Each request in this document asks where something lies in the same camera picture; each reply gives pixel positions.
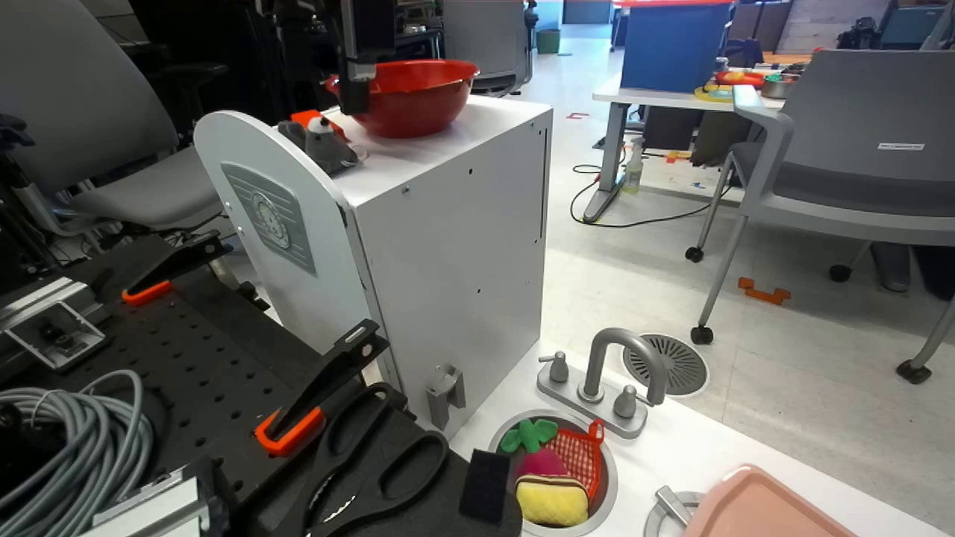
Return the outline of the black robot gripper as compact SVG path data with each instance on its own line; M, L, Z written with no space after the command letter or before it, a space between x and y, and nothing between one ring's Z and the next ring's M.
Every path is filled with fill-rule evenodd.
M364 114L375 61L393 49L397 0L339 0L339 106Z

